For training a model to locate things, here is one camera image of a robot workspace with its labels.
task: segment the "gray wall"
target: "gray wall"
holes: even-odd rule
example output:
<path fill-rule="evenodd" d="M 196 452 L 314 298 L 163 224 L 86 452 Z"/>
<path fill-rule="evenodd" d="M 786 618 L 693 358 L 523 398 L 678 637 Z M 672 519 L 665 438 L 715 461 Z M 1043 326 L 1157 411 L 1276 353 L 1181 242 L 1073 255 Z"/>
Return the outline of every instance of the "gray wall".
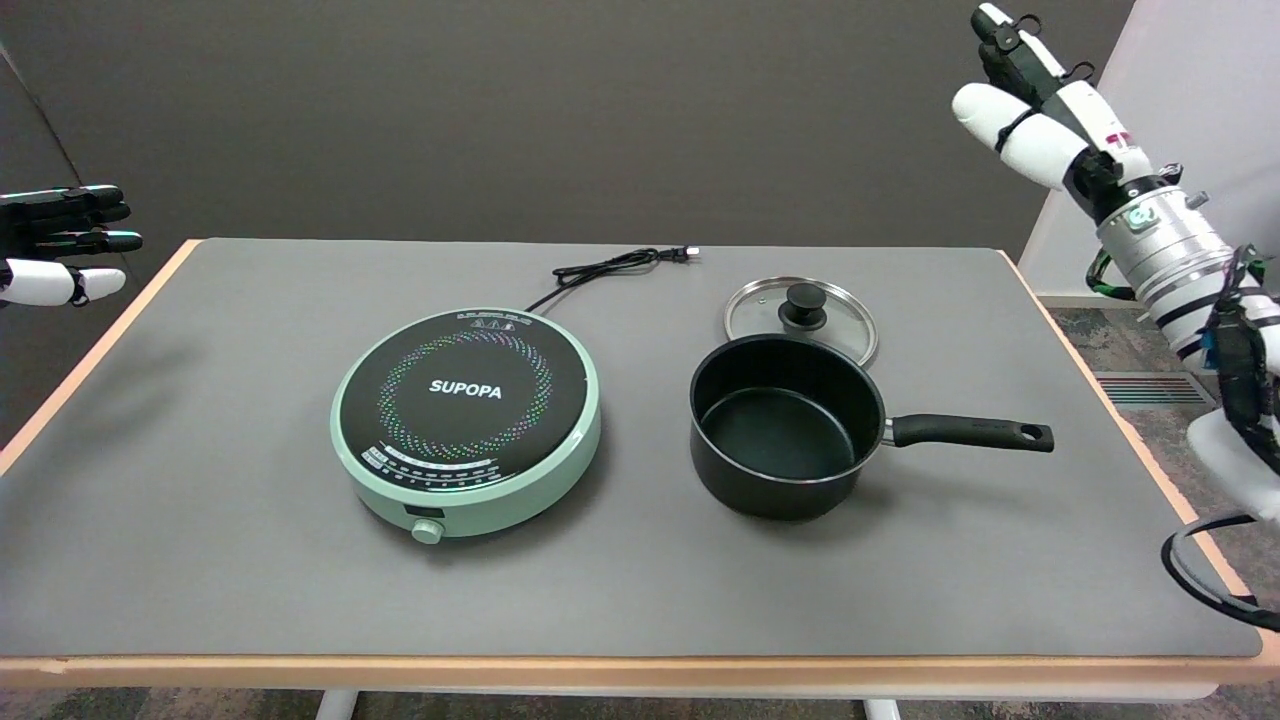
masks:
<path fill-rule="evenodd" d="M 84 179 L 125 188 L 128 228 L 147 242 L 131 255 L 141 281 L 183 240 L 219 234 L 991 246 L 1016 259 L 1044 191 L 950 113 L 956 88 L 982 79 L 974 6 L 10 0 L 0 41 Z M 1006 4 L 1046 15 L 1065 63 L 1100 65 L 1129 8 Z M 69 182 L 3 83 L 0 187 Z M 26 418 L 127 299 L 0 311 L 0 357 L 20 369 L 0 378 L 22 396 L 6 416 Z M 55 314 L 77 315 L 77 331 L 49 329 Z"/>

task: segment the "gray table mat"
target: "gray table mat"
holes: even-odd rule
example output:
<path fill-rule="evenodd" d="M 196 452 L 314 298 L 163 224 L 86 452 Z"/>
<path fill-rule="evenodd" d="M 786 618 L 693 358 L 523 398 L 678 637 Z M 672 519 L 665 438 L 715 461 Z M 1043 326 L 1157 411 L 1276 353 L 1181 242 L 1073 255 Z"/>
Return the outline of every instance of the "gray table mat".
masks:
<path fill-rule="evenodd" d="M 705 249 L 575 291 L 604 436 L 516 529 L 436 547 L 367 512 L 333 392 L 388 332 L 522 307 L 616 246 L 214 240 L 195 250 L 0 486 L 0 655 L 1253 656 L 1184 596 L 1179 520 L 988 250 Z M 818 277 L 879 323 L 891 414 L 1051 424 L 1052 455 L 884 448 L 800 527 L 699 484 L 687 383 L 724 300 Z M 1207 565 L 1201 560 L 1201 569 Z"/>

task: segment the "pan handle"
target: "pan handle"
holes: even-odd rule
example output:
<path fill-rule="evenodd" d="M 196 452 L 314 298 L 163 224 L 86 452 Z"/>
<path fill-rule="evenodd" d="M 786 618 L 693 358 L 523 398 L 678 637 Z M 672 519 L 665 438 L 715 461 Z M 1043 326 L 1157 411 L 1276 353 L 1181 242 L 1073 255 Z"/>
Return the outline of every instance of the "pan handle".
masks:
<path fill-rule="evenodd" d="M 1053 452 L 1053 430 L 1048 425 L 991 418 L 902 415 L 884 424 L 882 442 L 895 447 L 906 447 L 918 442 L 946 442 L 1002 450 Z"/>

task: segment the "supopa logo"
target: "supopa logo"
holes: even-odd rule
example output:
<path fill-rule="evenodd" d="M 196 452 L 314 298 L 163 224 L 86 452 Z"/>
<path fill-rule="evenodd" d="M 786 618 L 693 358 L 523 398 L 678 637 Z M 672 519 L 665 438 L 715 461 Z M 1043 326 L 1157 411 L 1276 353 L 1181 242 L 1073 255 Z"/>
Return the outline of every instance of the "supopa logo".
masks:
<path fill-rule="evenodd" d="M 443 392 L 445 395 L 466 395 L 470 397 L 492 397 L 494 400 L 502 400 L 502 388 L 499 386 L 481 386 L 457 380 L 431 380 L 430 389 L 431 392 Z"/>

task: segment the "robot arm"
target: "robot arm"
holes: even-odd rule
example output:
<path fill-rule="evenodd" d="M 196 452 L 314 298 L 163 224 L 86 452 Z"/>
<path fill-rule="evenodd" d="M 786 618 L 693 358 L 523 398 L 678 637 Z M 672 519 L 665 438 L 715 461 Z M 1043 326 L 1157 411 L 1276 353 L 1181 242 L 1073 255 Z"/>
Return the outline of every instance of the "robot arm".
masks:
<path fill-rule="evenodd" d="M 82 306 L 124 287 L 122 270 L 58 260 L 137 250 L 138 233 L 102 228 L 128 217 L 110 184 L 0 195 L 0 302 Z"/>
<path fill-rule="evenodd" d="M 1029 19 L 1034 33 L 1020 27 Z M 1206 529 L 1254 520 L 1280 529 L 1280 306 L 1248 272 L 1252 247 L 1219 237 L 1199 213 L 1207 196 L 1179 187 L 1179 165 L 1153 169 L 1097 90 L 1071 81 L 1036 37 L 1038 18 L 1015 22 L 984 3 L 970 24 L 989 85 L 956 92 L 956 119 L 1019 174 L 1068 192 L 1094 222 L 1100 259 L 1133 286 L 1130 297 L 1148 309 L 1170 350 L 1189 370 L 1219 375 L 1222 407 L 1192 423 L 1188 441 L 1247 514 L 1184 528 L 1166 543 L 1166 568 L 1215 610 L 1280 632 L 1280 614 L 1221 594 L 1178 555 L 1180 541 Z"/>

